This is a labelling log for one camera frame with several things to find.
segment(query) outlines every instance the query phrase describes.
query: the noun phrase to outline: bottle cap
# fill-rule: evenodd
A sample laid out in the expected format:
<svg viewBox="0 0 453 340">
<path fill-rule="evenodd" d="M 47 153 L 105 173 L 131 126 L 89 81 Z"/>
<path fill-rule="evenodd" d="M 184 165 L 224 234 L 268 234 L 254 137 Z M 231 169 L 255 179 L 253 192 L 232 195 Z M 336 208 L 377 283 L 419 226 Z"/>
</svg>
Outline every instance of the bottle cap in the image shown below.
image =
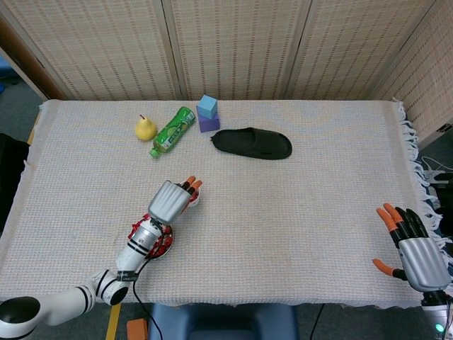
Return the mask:
<svg viewBox="0 0 453 340">
<path fill-rule="evenodd" d="M 151 151 L 149 152 L 149 154 L 153 157 L 153 158 L 159 158 L 161 156 L 161 154 L 159 154 L 159 152 L 156 150 L 156 149 L 151 149 Z"/>
</svg>

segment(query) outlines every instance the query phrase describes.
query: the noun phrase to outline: green plastic bottle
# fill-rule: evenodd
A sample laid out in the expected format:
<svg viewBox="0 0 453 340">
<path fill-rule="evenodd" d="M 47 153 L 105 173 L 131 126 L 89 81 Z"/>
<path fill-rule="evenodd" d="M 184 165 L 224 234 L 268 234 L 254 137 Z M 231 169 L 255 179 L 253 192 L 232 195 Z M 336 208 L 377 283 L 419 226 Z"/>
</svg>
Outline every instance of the green plastic bottle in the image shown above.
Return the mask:
<svg viewBox="0 0 453 340">
<path fill-rule="evenodd" d="M 173 149 L 193 122 L 195 122 L 195 114 L 189 108 L 182 106 L 173 119 L 154 138 L 153 148 L 149 150 L 149 154 L 153 158 L 159 158 L 161 154 Z"/>
</svg>

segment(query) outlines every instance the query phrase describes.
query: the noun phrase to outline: purple cube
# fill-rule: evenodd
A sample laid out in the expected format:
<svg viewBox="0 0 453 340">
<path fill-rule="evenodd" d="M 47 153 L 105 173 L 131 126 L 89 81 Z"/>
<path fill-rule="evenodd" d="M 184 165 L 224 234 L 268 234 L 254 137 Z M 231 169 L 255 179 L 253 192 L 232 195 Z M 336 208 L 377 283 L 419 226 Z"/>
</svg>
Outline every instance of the purple cube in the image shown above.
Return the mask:
<svg viewBox="0 0 453 340">
<path fill-rule="evenodd" d="M 211 119 L 198 115 L 198 124 L 200 124 L 200 132 L 215 131 L 220 129 L 219 113 L 216 112 Z"/>
</svg>

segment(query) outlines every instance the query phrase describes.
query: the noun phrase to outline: white tablecloth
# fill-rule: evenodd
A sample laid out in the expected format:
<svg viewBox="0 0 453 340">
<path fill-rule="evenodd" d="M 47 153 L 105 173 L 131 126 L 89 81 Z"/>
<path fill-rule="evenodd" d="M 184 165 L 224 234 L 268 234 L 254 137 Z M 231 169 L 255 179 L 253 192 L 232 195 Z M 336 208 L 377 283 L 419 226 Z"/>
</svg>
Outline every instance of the white tablecloth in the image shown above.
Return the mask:
<svg viewBox="0 0 453 340">
<path fill-rule="evenodd" d="M 182 105 L 195 110 L 196 102 L 44 104 L 0 239 L 0 299 L 59 292 L 115 270 L 130 225 L 160 185 L 195 174 L 204 182 L 200 204 L 176 220 L 169 253 L 142 272 L 143 301 L 419 304 L 419 293 L 371 261 L 399 266 L 377 207 L 427 209 L 400 104 L 220 101 L 222 128 L 281 132 L 292 155 L 220 152 L 214 132 L 201 134 L 196 123 L 152 159 L 151 144 L 134 135 L 139 114 L 163 128 Z"/>
</svg>

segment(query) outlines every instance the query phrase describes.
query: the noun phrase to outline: toy block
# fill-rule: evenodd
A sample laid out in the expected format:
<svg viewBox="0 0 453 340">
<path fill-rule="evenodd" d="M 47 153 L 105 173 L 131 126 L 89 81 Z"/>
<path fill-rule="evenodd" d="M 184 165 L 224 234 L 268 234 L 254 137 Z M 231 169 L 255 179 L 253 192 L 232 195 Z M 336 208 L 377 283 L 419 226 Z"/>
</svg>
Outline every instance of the toy block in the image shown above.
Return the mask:
<svg viewBox="0 0 453 340">
<path fill-rule="evenodd" d="M 204 95 L 197 105 L 197 113 L 199 117 L 213 119 L 217 113 L 217 99 Z"/>
<path fill-rule="evenodd" d="M 127 340 L 147 340 L 148 326 L 145 319 L 130 320 L 126 324 Z"/>
<path fill-rule="evenodd" d="M 215 131 L 220 129 L 219 114 L 215 113 L 212 119 L 198 115 L 198 124 L 200 124 L 200 132 Z"/>
</svg>

